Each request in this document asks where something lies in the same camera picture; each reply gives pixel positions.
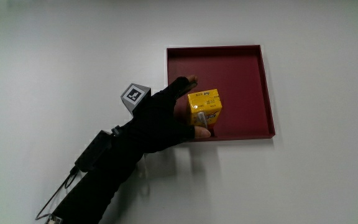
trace black glove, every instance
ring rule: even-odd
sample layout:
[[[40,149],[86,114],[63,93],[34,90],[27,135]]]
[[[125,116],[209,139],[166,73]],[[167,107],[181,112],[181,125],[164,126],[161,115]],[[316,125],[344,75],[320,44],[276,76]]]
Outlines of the black glove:
[[[134,111],[134,118],[112,136],[112,148],[105,151],[74,189],[53,212],[64,224],[98,223],[119,185],[132,174],[143,153],[164,150],[183,141],[209,137],[205,128],[186,126],[173,118],[176,99],[190,80],[177,78],[166,89],[145,99]]]

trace cable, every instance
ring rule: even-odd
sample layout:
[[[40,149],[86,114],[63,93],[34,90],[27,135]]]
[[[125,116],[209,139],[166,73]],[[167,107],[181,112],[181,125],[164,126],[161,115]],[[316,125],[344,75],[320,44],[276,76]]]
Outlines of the cable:
[[[62,189],[63,186],[65,186],[65,189],[67,189],[74,181],[75,177],[77,176],[78,174],[78,171],[80,171],[76,166],[74,166],[71,171],[70,171],[70,174],[68,175],[68,177],[65,179],[65,181],[61,184],[61,186],[57,189],[57,191],[52,195],[52,197],[49,199],[49,201],[46,203],[46,205],[41,209],[41,211],[38,213],[37,217],[35,218],[35,220],[40,220],[41,218],[45,218],[49,215],[52,215],[51,213],[49,214],[46,214],[46,215],[42,215],[41,217],[40,214],[42,213],[42,211],[47,207],[47,205],[49,204],[49,202],[54,198],[54,196],[57,194],[57,192],[59,192],[60,189]],[[71,180],[71,182],[67,184],[68,180],[70,180],[70,177],[71,176],[74,176],[73,179]]]

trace yellow box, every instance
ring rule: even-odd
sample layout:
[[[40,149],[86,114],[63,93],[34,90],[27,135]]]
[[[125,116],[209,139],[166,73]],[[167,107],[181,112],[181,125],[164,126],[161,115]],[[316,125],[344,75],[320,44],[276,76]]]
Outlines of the yellow box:
[[[187,95],[189,119],[188,123],[194,126],[204,127],[205,123],[208,129],[211,129],[222,110],[221,99],[218,90],[207,90]]]

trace red tray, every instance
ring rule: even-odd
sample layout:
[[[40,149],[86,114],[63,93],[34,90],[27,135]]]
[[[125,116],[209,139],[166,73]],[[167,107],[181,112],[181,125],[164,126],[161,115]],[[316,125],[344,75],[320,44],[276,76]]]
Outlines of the red tray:
[[[222,111],[213,136],[197,141],[269,139],[275,135],[266,76],[259,45],[167,49],[168,84],[180,76],[197,75],[189,93],[218,89]],[[186,122],[187,97],[175,106]]]

